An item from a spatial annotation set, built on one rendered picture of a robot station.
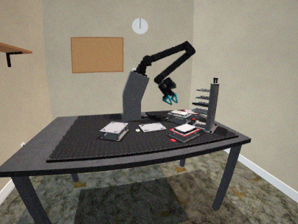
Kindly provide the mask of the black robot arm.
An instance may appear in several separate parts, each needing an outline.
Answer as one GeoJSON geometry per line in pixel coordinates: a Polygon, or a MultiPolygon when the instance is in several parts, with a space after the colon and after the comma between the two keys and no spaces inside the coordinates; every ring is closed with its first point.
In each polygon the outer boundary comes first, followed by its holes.
{"type": "Polygon", "coordinates": [[[175,69],[177,69],[183,62],[185,62],[187,59],[190,58],[191,55],[195,54],[195,49],[193,48],[193,46],[188,42],[185,41],[184,43],[181,43],[177,46],[171,47],[169,49],[166,49],[164,51],[161,51],[159,53],[156,53],[154,55],[145,55],[143,57],[143,62],[141,60],[141,63],[138,65],[138,67],[136,68],[136,73],[147,76],[145,74],[145,70],[146,70],[146,66],[151,66],[152,62],[156,61],[156,60],[160,60],[164,57],[173,55],[177,52],[183,51],[185,50],[186,52],[180,57],[178,58],[176,61],[174,61],[171,65],[169,65],[163,72],[161,72],[159,75],[157,75],[154,78],[154,82],[157,83],[159,86],[159,89],[166,94],[167,92],[172,92],[171,89],[176,88],[176,84],[168,77],[164,80],[164,78],[166,76],[168,76],[171,72],[173,72],[175,69]],[[153,60],[153,61],[152,61],[153,60]],[[162,83],[163,82],[163,83],[162,83]],[[160,84],[161,83],[161,84],[160,84]]]}

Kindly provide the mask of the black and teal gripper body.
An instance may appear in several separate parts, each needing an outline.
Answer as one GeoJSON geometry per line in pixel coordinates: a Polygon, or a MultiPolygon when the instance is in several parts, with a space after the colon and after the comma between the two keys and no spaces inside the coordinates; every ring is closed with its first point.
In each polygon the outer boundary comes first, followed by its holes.
{"type": "Polygon", "coordinates": [[[162,99],[164,99],[167,95],[170,95],[170,96],[173,96],[175,93],[172,91],[172,92],[167,92],[166,94],[163,92],[163,89],[162,89],[162,93],[164,94],[164,96],[162,97],[162,99]]]}

